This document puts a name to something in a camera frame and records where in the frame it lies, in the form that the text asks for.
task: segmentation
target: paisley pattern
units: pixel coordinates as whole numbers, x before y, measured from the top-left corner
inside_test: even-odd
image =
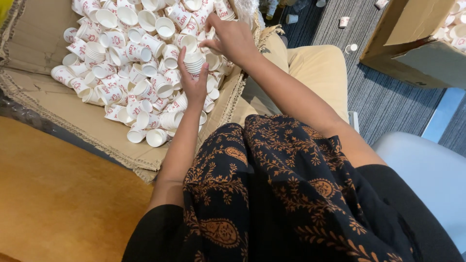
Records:
[[[248,260],[251,167],[267,175],[293,235],[309,250],[340,261],[412,260],[399,253],[411,254],[409,245],[393,248],[370,230],[354,185],[357,174],[341,148],[338,137],[325,138],[284,115],[250,115],[244,129],[217,129],[183,188],[192,260]]]

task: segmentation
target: person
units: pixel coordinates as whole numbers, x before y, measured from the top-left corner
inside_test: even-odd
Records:
[[[419,261],[409,227],[361,174],[395,172],[347,119],[265,58],[247,24],[210,15],[211,27],[218,40],[200,46],[242,68],[283,115],[226,124],[194,157],[208,64],[193,80],[183,48],[188,107],[123,261]]]

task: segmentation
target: hand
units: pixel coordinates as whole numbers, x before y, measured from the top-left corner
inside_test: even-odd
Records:
[[[204,40],[199,46],[212,48],[223,54],[239,67],[260,54],[254,43],[251,30],[244,22],[223,21],[216,14],[210,14],[206,21],[206,32],[215,28],[219,40]]]
[[[209,75],[209,63],[202,65],[199,80],[194,80],[192,74],[186,69],[185,59],[186,47],[181,49],[178,56],[178,68],[181,72],[181,86],[188,98],[188,107],[203,108],[207,96],[207,76]]]

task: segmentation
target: woman's right hand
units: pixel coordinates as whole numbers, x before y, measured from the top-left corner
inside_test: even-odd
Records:
[[[200,47],[215,49],[239,67],[243,67],[256,55],[260,55],[246,23],[223,21],[216,14],[210,14],[206,20],[206,32],[209,32],[211,27],[215,28],[215,34],[220,41],[204,40],[200,43]]]

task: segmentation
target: floor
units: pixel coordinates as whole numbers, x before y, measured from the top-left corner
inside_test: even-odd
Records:
[[[409,86],[359,63],[383,11],[377,10],[374,2],[329,0],[324,8],[318,8],[311,1],[299,12],[286,7],[281,21],[288,48],[331,44],[344,50],[349,44],[359,46],[358,51],[345,54],[348,108],[358,112],[360,133],[369,144],[389,131],[421,136],[444,93]],[[287,25],[287,14],[299,15],[298,22]],[[351,18],[345,29],[338,28],[342,16]]]

